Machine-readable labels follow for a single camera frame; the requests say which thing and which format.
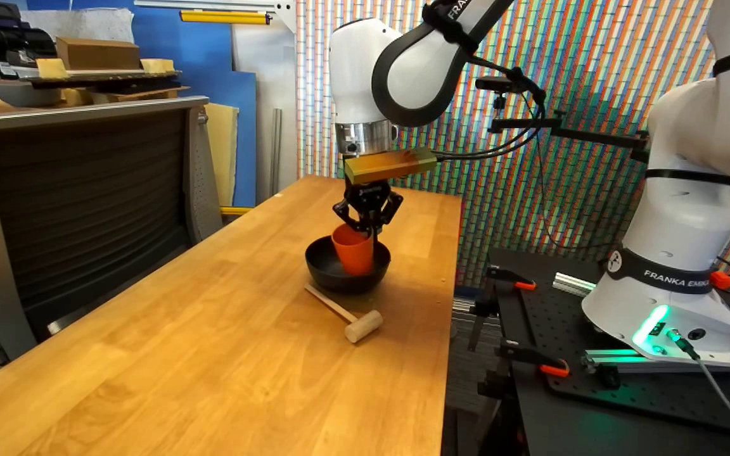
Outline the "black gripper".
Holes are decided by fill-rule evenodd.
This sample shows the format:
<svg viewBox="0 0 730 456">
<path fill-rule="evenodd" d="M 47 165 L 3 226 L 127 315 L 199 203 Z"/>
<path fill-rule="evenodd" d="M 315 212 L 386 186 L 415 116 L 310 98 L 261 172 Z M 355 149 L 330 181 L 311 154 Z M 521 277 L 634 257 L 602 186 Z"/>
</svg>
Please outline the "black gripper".
<svg viewBox="0 0 730 456">
<path fill-rule="evenodd" d="M 382 236 L 393 222 L 403 198 L 386 182 L 344 186 L 344 200 L 334 203 L 334 216 L 351 230 L 365 234 L 373 228 L 373 238 Z"/>
</svg>

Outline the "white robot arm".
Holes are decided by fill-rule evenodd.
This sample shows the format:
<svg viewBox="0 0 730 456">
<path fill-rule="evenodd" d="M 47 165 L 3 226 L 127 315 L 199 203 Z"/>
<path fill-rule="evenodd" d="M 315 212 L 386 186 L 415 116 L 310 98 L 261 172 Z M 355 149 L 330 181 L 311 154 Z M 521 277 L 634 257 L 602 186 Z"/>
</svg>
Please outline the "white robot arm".
<svg viewBox="0 0 730 456">
<path fill-rule="evenodd" d="M 467 68 L 515 79 L 521 116 L 489 122 L 481 148 L 435 145 L 432 162 L 503 159 L 543 136 L 617 145 L 617 129 L 571 125 L 567 98 L 483 53 L 510 8 L 512 0 L 431 0 L 408 30 L 374 19 L 336 26 L 330 93 L 341 162 L 394 154 L 399 127 L 426 127 L 450 111 Z M 647 141 L 640 195 L 581 312 L 593 329 L 649 361 L 699 354 L 730 366 L 730 306 L 709 285 L 730 240 L 730 0 L 709 0 L 702 34 L 713 50 L 707 77 L 663 91 L 635 116 Z"/>
</svg>

